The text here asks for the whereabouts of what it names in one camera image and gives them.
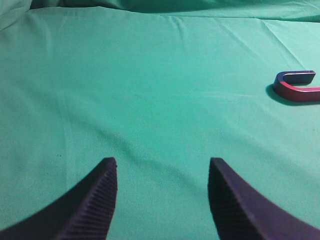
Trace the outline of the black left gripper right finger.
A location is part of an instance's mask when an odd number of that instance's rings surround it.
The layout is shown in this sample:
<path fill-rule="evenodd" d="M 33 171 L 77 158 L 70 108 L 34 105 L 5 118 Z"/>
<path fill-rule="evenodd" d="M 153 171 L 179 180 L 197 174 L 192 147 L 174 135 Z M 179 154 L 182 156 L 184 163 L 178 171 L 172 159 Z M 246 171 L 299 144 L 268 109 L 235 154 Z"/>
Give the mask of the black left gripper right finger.
<path fill-rule="evenodd" d="M 318 240 L 320 230 L 274 204 L 222 158 L 208 171 L 208 201 L 221 240 Z"/>

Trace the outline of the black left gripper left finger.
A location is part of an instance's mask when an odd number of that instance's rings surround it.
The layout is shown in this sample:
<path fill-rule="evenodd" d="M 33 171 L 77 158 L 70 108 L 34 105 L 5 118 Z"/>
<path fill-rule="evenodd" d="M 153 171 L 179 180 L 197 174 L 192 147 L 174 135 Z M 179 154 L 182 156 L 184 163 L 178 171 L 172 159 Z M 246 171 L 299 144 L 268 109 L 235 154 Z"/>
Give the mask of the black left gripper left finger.
<path fill-rule="evenodd" d="M 57 200 L 1 230 L 2 240 L 105 240 L 116 208 L 117 162 L 104 158 Z"/>

